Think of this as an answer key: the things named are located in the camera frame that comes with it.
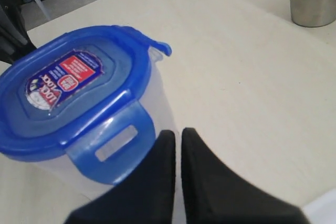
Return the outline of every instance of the sticker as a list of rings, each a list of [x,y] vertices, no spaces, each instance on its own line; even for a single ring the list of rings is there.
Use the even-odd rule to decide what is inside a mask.
[[[51,111],[101,74],[97,56],[73,50],[29,78],[26,98],[34,107]]]

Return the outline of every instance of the white table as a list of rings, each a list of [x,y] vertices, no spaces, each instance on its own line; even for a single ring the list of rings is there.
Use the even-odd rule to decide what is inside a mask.
[[[172,46],[159,69],[178,128],[237,174],[299,206],[336,186],[336,23],[296,26],[289,0],[99,0],[29,35],[100,24]],[[1,157],[0,174],[3,223],[59,224],[87,201],[31,165]]]

